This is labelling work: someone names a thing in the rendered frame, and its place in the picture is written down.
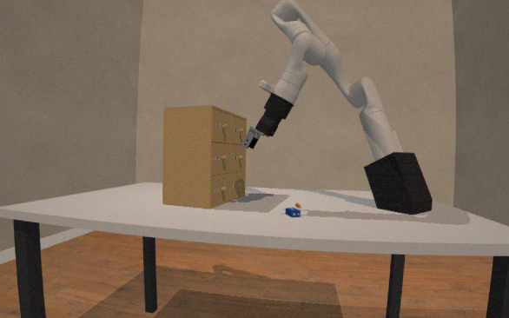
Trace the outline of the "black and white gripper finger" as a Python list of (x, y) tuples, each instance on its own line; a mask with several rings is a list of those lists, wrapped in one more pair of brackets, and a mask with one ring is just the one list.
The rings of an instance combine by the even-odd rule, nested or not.
[(244, 138), (241, 146), (248, 149), (250, 143), (252, 142), (255, 134), (260, 134), (261, 136), (264, 136), (265, 134), (263, 134), (262, 132), (260, 132), (259, 130), (255, 129), (254, 127), (250, 126), (249, 128), (249, 131), (246, 135), (246, 137)]
[(257, 134), (257, 133), (254, 135), (254, 138), (253, 138), (252, 142), (250, 143), (249, 148), (253, 149), (255, 147), (255, 145), (257, 144), (260, 136), (261, 135)]

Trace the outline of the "brown wooden drawer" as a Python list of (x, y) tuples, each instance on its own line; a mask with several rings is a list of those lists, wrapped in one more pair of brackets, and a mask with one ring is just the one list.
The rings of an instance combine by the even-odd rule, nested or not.
[(212, 172), (230, 171), (231, 144), (212, 142)]
[(232, 116), (232, 142), (242, 143), (246, 137), (246, 121)]
[(240, 145), (232, 145), (231, 171), (245, 169), (245, 148)]
[(231, 142), (231, 115), (213, 109), (212, 139)]
[(245, 171), (231, 172), (231, 199), (245, 195)]
[(212, 175), (211, 207), (228, 200), (230, 200), (230, 174)]

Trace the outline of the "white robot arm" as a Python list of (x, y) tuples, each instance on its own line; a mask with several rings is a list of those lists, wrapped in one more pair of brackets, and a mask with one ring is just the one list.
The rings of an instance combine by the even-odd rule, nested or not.
[[(281, 79), (301, 89), (308, 77), (302, 64), (303, 60), (310, 65), (320, 65), (355, 108), (365, 105), (359, 118), (374, 160), (377, 161), (393, 152), (403, 152), (399, 139), (387, 120), (373, 81), (368, 77), (362, 77), (353, 85), (348, 82), (343, 71), (340, 51), (314, 24), (302, 7), (295, 0), (281, 0), (270, 16), (292, 43), (288, 65)], [(296, 21), (298, 18), (301, 22)]]

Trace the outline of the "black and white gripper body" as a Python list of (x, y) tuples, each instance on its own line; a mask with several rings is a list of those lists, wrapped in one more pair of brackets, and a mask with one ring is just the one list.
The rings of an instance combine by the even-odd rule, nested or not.
[(273, 136), (280, 121), (286, 119), (294, 107), (301, 90), (283, 79), (275, 86), (262, 80), (259, 86), (271, 95), (264, 106), (264, 115), (255, 128), (267, 136)]

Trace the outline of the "small tan wooden chest of drawers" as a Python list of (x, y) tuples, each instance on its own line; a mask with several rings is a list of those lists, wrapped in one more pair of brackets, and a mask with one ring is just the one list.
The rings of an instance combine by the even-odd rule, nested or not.
[[(231, 142), (213, 140), (213, 109), (231, 115)], [(240, 145), (232, 142), (232, 116), (246, 121), (247, 118), (213, 105), (164, 108), (163, 158), (162, 158), (162, 204), (200, 209), (212, 209), (231, 199), (231, 172), (245, 169), (212, 172), (212, 142)], [(230, 174), (230, 200), (211, 207), (211, 176)]]

